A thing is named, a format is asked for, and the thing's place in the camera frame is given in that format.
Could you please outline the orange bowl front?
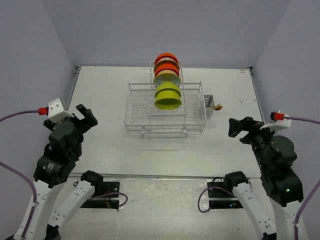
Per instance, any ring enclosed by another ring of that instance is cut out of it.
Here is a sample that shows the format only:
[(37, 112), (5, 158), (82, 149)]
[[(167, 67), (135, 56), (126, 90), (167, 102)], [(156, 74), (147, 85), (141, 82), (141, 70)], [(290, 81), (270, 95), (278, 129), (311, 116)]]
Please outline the orange bowl front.
[(178, 77), (180, 76), (180, 72), (178, 68), (173, 63), (163, 63), (159, 65), (156, 68), (154, 75), (157, 76), (160, 74), (161, 71), (166, 71), (166, 70), (174, 72)]

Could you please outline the yellow sun patterned bowl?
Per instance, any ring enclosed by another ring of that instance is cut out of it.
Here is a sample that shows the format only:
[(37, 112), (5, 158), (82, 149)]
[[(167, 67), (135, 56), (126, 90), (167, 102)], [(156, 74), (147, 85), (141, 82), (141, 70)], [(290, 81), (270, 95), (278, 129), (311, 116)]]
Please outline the yellow sun patterned bowl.
[(171, 82), (177, 86), (181, 84), (181, 78), (173, 70), (161, 70), (153, 79), (153, 84), (159, 86), (164, 82)]

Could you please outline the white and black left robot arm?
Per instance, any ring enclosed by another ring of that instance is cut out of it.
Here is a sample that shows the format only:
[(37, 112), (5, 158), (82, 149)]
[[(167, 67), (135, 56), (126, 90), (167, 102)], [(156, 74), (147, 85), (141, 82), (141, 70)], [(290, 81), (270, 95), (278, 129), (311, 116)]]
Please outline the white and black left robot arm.
[(9, 239), (59, 240), (60, 231), (81, 206), (90, 197), (103, 193), (103, 176), (88, 170), (82, 174), (69, 197), (54, 209), (69, 174), (82, 155), (84, 133), (98, 124), (90, 109), (82, 104), (77, 105), (76, 109), (83, 115), (82, 119), (64, 110), (57, 101), (38, 109), (39, 114), (48, 116), (43, 124), (51, 131), (49, 143), (37, 161), (34, 180), (19, 174), (31, 187), (32, 196), (18, 230)]

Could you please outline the floral patterned bowl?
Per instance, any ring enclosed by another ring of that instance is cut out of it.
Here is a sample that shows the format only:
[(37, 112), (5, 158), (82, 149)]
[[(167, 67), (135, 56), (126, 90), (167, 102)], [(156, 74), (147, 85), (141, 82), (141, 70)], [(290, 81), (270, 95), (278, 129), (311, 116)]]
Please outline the floral patterned bowl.
[(155, 73), (156, 70), (159, 68), (159, 66), (163, 65), (163, 64), (172, 64), (175, 66), (175, 68), (180, 71), (180, 66), (177, 60), (175, 60), (174, 58), (171, 57), (162, 57), (157, 59), (154, 62), (154, 67), (153, 67), (153, 72)]

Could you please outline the lime green bowl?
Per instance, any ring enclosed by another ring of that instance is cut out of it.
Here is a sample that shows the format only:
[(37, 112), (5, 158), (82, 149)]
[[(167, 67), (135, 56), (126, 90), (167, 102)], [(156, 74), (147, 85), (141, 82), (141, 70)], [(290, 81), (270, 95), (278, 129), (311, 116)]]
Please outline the lime green bowl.
[(181, 96), (179, 87), (166, 81), (156, 88), (154, 105), (161, 110), (174, 110), (182, 105)]

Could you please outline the orange bowl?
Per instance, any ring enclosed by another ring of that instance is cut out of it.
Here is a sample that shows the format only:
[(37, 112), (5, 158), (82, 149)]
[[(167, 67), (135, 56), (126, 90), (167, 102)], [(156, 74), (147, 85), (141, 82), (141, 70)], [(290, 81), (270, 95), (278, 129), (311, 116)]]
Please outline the orange bowl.
[(154, 75), (157, 76), (160, 74), (161, 71), (166, 71), (166, 70), (174, 72), (178, 77), (180, 76), (180, 72), (178, 68), (173, 63), (163, 63), (159, 65), (156, 68)]
[(169, 59), (172, 59), (174, 62), (178, 63), (178, 58), (172, 54), (172, 53), (169, 53), (169, 52), (164, 52), (164, 53), (161, 53), (160, 55), (158, 55), (154, 61), (154, 64), (157, 64), (161, 59), (163, 58), (169, 58)]

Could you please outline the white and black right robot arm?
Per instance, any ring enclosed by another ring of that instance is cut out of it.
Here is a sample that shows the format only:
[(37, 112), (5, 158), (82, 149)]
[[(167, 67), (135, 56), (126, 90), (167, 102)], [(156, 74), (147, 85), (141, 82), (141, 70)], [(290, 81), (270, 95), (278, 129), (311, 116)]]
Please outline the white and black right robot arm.
[(275, 133), (284, 126), (264, 124), (252, 117), (242, 120), (230, 118), (228, 135), (236, 137), (240, 132), (247, 134), (240, 139), (251, 146), (260, 170), (260, 180), (269, 197), (274, 220), (270, 220), (256, 199), (251, 185), (242, 171), (225, 175), (223, 191), (235, 196), (247, 213), (261, 240), (298, 240), (298, 211), (304, 200), (303, 185), (292, 170), (297, 159), (293, 142)]

